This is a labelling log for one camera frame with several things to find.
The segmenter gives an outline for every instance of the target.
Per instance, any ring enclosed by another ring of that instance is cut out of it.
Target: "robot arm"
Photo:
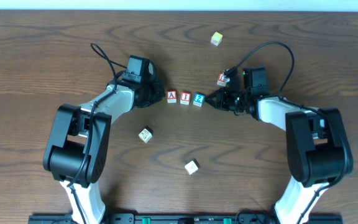
[[[244,69],[246,90],[239,91],[239,80],[233,75],[237,70],[228,71],[229,86],[208,96],[206,102],[217,109],[233,111],[237,116],[250,114],[257,121],[286,131],[292,177],[283,197],[274,205],[274,219],[268,223],[307,222],[311,209],[327,190],[323,187],[328,187],[344,170],[344,152],[347,153],[345,174],[352,171],[353,159],[339,110],[308,110],[285,98],[270,95],[264,68]],[[327,142],[314,144],[313,139],[326,139]]]
[[[61,105],[50,133],[44,168],[66,190],[73,208],[71,218],[77,223],[100,223],[104,217],[106,207],[100,197],[98,179],[106,163],[111,124],[133,107],[148,107],[165,96],[153,61],[131,55],[127,70],[121,73],[123,79],[117,85],[114,81],[108,83],[106,90],[90,102],[80,106]],[[99,103],[90,127],[95,102]],[[85,145],[69,141],[68,135],[87,138]],[[91,144],[88,159],[80,169],[88,144]],[[78,178],[69,186],[77,172],[80,172]]]

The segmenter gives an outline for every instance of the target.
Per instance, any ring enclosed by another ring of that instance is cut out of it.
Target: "wood grain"
[[[212,34],[224,37],[219,47]],[[90,48],[113,60],[151,58],[167,89],[211,93],[218,73],[257,45],[278,40],[295,54],[285,96],[341,110],[354,171],[327,191],[314,212],[358,223],[358,14],[316,12],[0,11],[0,223],[32,213],[66,213],[70,204],[42,156],[58,106],[94,98],[112,79]],[[290,66],[280,47],[244,66],[266,65],[276,92]],[[137,135],[150,126],[144,144]],[[113,124],[101,193],[110,208],[139,213],[267,210],[290,179],[285,133],[251,117],[160,102]],[[184,165],[197,159],[189,176]]]

